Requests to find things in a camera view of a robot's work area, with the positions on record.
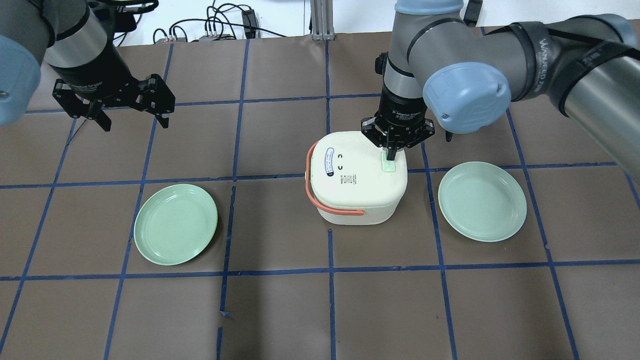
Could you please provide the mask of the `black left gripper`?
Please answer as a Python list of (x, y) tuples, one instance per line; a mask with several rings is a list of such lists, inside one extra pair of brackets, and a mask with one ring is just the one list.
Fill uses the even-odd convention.
[(170, 114), (175, 111), (176, 96), (157, 73), (144, 80), (134, 77), (114, 88), (107, 88), (106, 80), (98, 84), (74, 88), (62, 79), (55, 80), (52, 97), (71, 117), (94, 120), (104, 132), (110, 132), (112, 120), (103, 109), (126, 107), (157, 117), (162, 129), (169, 128)]

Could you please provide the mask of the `green plate near left arm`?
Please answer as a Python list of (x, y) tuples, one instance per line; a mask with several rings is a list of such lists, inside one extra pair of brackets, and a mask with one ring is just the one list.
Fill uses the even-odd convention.
[(199, 186), (175, 184), (150, 196), (135, 217), (133, 239), (152, 264), (174, 266), (196, 258), (218, 227), (218, 207)]

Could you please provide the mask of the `green plate near right arm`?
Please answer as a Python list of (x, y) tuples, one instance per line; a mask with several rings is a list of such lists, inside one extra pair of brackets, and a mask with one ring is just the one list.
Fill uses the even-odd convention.
[(448, 170), (438, 187), (446, 222), (467, 239), (496, 243), (523, 227), (528, 204), (521, 185), (501, 167), (470, 161)]

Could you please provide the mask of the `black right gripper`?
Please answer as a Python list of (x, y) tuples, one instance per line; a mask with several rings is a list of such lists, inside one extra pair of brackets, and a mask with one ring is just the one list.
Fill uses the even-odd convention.
[(434, 122), (426, 117), (423, 98), (381, 95), (372, 117), (361, 120), (361, 133), (375, 146), (384, 148), (385, 162), (395, 161), (398, 152), (412, 148), (435, 134)]

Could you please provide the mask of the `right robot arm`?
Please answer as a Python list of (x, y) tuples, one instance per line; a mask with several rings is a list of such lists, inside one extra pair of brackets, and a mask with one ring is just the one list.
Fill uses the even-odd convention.
[[(477, 132), (511, 103), (545, 95), (639, 178), (639, 38), (617, 14), (515, 22), (478, 37), (461, 0), (398, 0), (390, 48), (375, 61), (381, 100), (361, 132), (387, 160), (435, 133)], [(426, 112), (434, 114), (434, 121)]]

